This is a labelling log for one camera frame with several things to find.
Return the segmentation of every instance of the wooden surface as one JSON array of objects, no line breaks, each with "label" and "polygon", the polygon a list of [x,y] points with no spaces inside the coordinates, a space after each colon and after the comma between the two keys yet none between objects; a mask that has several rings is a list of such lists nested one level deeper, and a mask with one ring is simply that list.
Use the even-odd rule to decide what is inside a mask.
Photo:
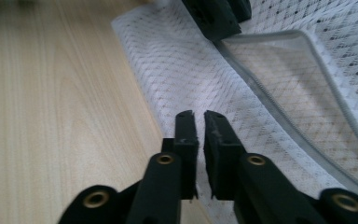
[{"label": "wooden surface", "polygon": [[[161,133],[110,26],[146,1],[0,1],[0,224],[56,223],[82,189],[122,190]],[[197,201],[182,223],[207,223]]]}]

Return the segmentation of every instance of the white fabric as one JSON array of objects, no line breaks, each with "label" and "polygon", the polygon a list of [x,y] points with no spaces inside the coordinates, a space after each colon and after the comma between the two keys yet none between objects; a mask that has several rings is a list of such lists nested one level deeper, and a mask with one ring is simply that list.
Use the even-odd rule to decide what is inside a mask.
[{"label": "white fabric", "polygon": [[[358,20],[351,17],[356,15],[358,19],[358,3],[298,2],[251,1],[254,16],[241,25],[242,30],[246,34],[294,28],[308,32],[331,64],[330,72],[339,81],[358,119]],[[346,36],[348,31],[343,28],[346,25],[351,27],[350,36]],[[216,111],[228,118],[248,151],[271,158],[299,190],[317,197],[321,189],[344,188],[282,129],[213,44],[203,37],[180,0],[138,7],[115,19],[113,27],[165,137],[174,136],[175,115],[191,109],[195,112],[202,148],[203,113]],[[200,200],[214,223],[235,223],[232,203],[210,199],[205,173],[200,150]]]}]

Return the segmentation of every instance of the mesh bag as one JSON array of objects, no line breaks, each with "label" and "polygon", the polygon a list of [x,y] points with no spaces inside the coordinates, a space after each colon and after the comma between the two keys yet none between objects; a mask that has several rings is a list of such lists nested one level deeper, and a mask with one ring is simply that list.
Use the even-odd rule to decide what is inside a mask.
[{"label": "mesh bag", "polygon": [[[254,16],[241,24],[245,35],[301,30],[323,59],[324,70],[303,50],[277,41],[235,44],[227,40],[226,48],[252,71],[299,131],[358,180],[358,139],[335,103],[337,95],[328,88],[332,83],[337,87],[340,99],[358,124],[358,2],[254,0],[251,4]],[[325,188],[353,190],[337,178],[334,169],[325,169],[299,146],[243,77],[203,37],[181,1],[156,1],[138,7],[112,24],[165,137],[174,136],[175,115],[191,109],[202,148],[203,113],[216,111],[228,118],[249,152],[271,158],[299,190],[312,197],[318,197]],[[279,72],[272,71],[278,65]],[[331,80],[323,79],[325,74]],[[302,97],[286,101],[289,91]],[[307,114],[306,108],[316,109]],[[312,118],[315,114],[320,120]],[[332,121],[334,125],[320,125]],[[214,223],[236,222],[232,203],[210,200],[201,151],[198,188]]]}]

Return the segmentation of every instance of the light wood tabletop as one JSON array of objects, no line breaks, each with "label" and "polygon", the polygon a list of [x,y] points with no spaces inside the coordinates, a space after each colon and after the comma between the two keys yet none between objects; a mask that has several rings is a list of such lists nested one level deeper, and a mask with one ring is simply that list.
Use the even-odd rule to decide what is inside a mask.
[{"label": "light wood tabletop", "polygon": [[[143,0],[0,0],[0,224],[141,179],[162,135],[110,25]],[[182,223],[209,223],[183,202]]]}]

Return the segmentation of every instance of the dark object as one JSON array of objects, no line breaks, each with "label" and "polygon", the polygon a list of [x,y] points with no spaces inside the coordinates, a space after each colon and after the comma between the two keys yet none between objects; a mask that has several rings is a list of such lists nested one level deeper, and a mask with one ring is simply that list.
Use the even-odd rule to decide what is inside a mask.
[{"label": "dark object", "polygon": [[249,20],[249,0],[183,0],[205,37],[211,41],[239,34],[239,22]]},{"label": "dark object", "polygon": [[[358,195],[326,189],[319,200],[302,194],[267,157],[247,153],[226,117],[205,112],[205,158],[213,194],[234,201],[239,223],[354,224]],[[107,186],[82,191],[66,209],[61,224],[174,224],[182,199],[192,199],[198,139],[192,111],[176,116],[175,138],[163,139],[144,178],[116,192]]]}]

